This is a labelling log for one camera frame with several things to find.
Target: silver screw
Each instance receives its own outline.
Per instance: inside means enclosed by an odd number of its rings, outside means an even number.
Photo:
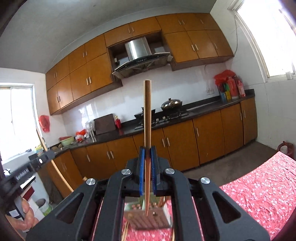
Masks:
[[[131,173],[131,170],[130,169],[123,169],[121,171],[121,174],[123,174],[123,175],[130,175],[130,173]]]
[[[209,180],[207,177],[202,177],[202,178],[200,179],[200,181],[201,181],[201,183],[203,183],[203,184],[209,184],[209,183],[210,183],[210,180]]]
[[[89,178],[86,180],[87,185],[94,185],[96,183],[96,180],[93,178]]]
[[[165,170],[165,173],[166,173],[166,174],[174,174],[174,173],[175,173],[175,170],[174,170],[173,168],[167,168],[167,169]]]

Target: person's hand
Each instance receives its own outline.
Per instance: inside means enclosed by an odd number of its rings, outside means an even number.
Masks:
[[[24,198],[22,199],[22,209],[26,214],[24,221],[6,215],[6,218],[15,230],[18,229],[24,231],[30,229],[39,222],[39,220],[34,217],[33,209]]]

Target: floor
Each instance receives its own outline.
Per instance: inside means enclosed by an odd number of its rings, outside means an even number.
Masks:
[[[184,172],[187,178],[208,177],[221,186],[254,170],[272,157],[277,151],[253,141],[246,146],[210,163]]]

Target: countertop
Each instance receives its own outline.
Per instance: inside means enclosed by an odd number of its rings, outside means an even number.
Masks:
[[[163,128],[163,127],[170,126],[170,125],[174,125],[174,124],[177,124],[177,123],[180,123],[183,121],[187,121],[187,120],[208,114],[210,112],[217,111],[217,110],[235,105],[245,99],[255,97],[255,92],[253,89],[246,90],[245,92],[246,92],[246,97],[241,98],[241,99],[237,99],[237,100],[232,100],[232,101],[229,101],[226,103],[222,102],[220,100],[219,96],[216,96],[216,97],[212,97],[212,98],[209,98],[206,100],[201,100],[201,101],[197,101],[194,103],[184,105],[182,107],[183,109],[185,109],[185,110],[191,109],[188,111],[187,116],[175,118],[175,119],[163,122],[163,123],[156,124],[155,126],[152,127],[152,130],[158,129],[158,128]],[[129,137],[132,135],[142,133],[144,131],[143,128],[135,130],[136,126],[138,126],[137,120],[131,120],[131,121],[122,123],[122,128],[120,130],[115,130],[115,131],[107,132],[104,134],[96,135],[95,136],[96,141],[94,141],[94,142],[92,141],[91,138],[88,138],[81,143],[74,143],[74,144],[71,144],[70,146],[63,148],[62,150],[56,151],[55,152],[56,157],[58,157],[59,155],[63,154],[64,152],[66,152],[68,150],[72,150],[72,149],[76,149],[76,148],[80,148],[80,147],[86,147],[89,145],[94,145],[94,144],[99,144],[99,143],[104,143],[104,142],[116,140],[116,139],[123,138],[123,137]]]

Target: range hood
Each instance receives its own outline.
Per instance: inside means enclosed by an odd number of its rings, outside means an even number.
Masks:
[[[173,58],[169,52],[152,54],[146,37],[127,42],[125,48],[129,61],[117,67],[112,73],[119,79],[165,66]]]

